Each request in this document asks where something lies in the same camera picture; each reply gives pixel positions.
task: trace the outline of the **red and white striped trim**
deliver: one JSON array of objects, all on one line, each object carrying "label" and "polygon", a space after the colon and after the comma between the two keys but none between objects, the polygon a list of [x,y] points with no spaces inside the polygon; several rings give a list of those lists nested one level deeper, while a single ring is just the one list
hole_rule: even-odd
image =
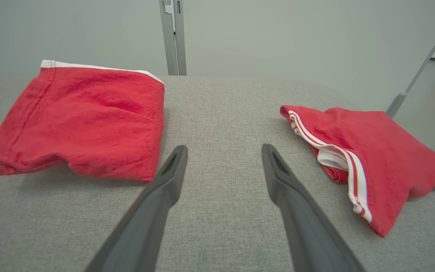
[{"label": "red and white striped trim", "polygon": [[367,179],[359,157],[349,150],[342,149],[336,145],[327,144],[313,136],[303,125],[300,116],[293,110],[289,110],[288,114],[293,121],[291,126],[295,134],[302,137],[319,150],[324,150],[328,153],[337,153],[337,156],[345,157],[347,165],[349,166],[349,198],[353,204],[353,211],[358,213],[367,222],[371,223],[372,213],[367,204]]},{"label": "red and white striped trim", "polygon": [[124,69],[115,69],[115,68],[107,68],[107,67],[100,67],[100,66],[94,66],[94,65],[84,65],[84,64],[74,64],[74,63],[66,63],[66,62],[57,62],[56,60],[43,60],[41,62],[41,68],[58,68],[58,67],[80,67],[80,68],[93,68],[93,69],[104,69],[104,70],[119,70],[119,71],[128,71],[128,72],[136,72],[141,74],[146,74],[150,76],[151,78],[159,81],[160,83],[164,84],[162,80],[160,80],[158,77],[154,76],[150,72],[144,71],[144,70],[124,70]]}]

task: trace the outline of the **gray wall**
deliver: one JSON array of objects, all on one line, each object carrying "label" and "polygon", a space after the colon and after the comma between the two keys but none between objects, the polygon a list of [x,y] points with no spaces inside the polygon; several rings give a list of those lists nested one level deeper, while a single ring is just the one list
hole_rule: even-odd
[{"label": "gray wall", "polygon": [[435,44],[435,0],[188,0],[184,22],[189,76],[307,79],[365,110],[386,110]]},{"label": "gray wall", "polygon": [[167,74],[156,0],[0,0],[0,76],[42,59]]}]

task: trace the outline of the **gray fabric surface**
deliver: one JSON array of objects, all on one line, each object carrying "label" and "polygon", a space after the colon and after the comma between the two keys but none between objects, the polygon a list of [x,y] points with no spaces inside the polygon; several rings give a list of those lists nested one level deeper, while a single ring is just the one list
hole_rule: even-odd
[{"label": "gray fabric surface", "polygon": [[[305,141],[279,115],[283,104],[356,109],[309,83],[162,76],[163,161],[186,144],[188,168],[171,209],[157,270],[292,270],[279,209],[269,200],[261,144],[271,143],[369,271],[435,270],[435,191],[406,203],[382,239],[352,211]],[[0,80],[0,123],[28,79]],[[143,184],[77,176],[65,165],[0,177],[0,271],[79,271]]]}]

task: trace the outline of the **white stripe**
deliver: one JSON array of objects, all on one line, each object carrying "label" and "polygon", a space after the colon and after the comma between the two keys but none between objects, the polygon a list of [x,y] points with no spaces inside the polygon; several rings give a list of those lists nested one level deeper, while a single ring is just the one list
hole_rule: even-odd
[{"label": "white stripe", "polygon": [[[349,199],[353,204],[353,211],[360,214],[362,211],[362,208],[364,208],[365,213],[363,215],[363,218],[366,219],[369,223],[371,223],[372,222],[372,213],[370,212],[370,210],[368,208],[368,201],[367,201],[367,180],[366,180],[363,165],[362,165],[359,157],[357,157],[357,155],[355,155],[355,153],[353,153],[349,150],[344,150],[344,149],[342,149],[338,146],[335,146],[335,145],[326,144],[325,142],[323,142],[319,138],[316,138],[305,128],[302,120],[300,119],[300,116],[296,112],[289,110],[288,114],[290,116],[290,119],[292,121],[294,121],[294,122],[292,122],[292,128],[295,126],[297,127],[296,129],[294,129],[295,133],[297,135],[299,135],[300,137],[302,137],[303,139],[305,139],[305,141],[307,141],[310,145],[318,148],[319,150],[327,150],[328,151],[328,150],[330,150],[329,148],[333,148],[333,149],[339,150],[344,155],[344,159],[346,160],[347,165],[349,167]],[[353,164],[352,164],[352,159],[350,157],[353,157],[353,160],[354,160],[355,166],[356,166],[356,170],[357,170],[357,186],[358,186],[357,199],[355,198],[354,193],[353,193],[353,191],[354,191],[354,183],[353,183],[354,168],[353,168]]]},{"label": "white stripe", "polygon": [[124,69],[115,69],[115,68],[107,68],[107,67],[100,67],[100,66],[93,66],[93,65],[84,65],[84,64],[74,64],[74,63],[65,63],[65,62],[57,62],[56,60],[43,60],[41,62],[41,68],[53,68],[53,67],[79,67],[79,68],[93,68],[93,69],[104,69],[104,70],[118,70],[118,71],[128,71],[128,72],[136,72],[141,74],[146,74],[150,76],[151,78],[159,81],[160,83],[164,84],[162,80],[160,80],[158,77],[154,76],[150,72],[144,71],[144,70],[124,70]]}]

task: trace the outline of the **folded red cloth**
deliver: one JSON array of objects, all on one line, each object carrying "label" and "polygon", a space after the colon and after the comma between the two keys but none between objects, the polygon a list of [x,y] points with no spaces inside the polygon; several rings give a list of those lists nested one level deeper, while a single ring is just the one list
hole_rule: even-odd
[{"label": "folded red cloth", "polygon": [[0,126],[0,175],[68,163],[150,181],[163,128],[164,84],[151,73],[43,60]]},{"label": "folded red cloth", "polygon": [[330,177],[349,183],[354,212],[378,234],[392,229],[407,198],[435,189],[435,152],[382,111],[284,105],[280,113]]}]

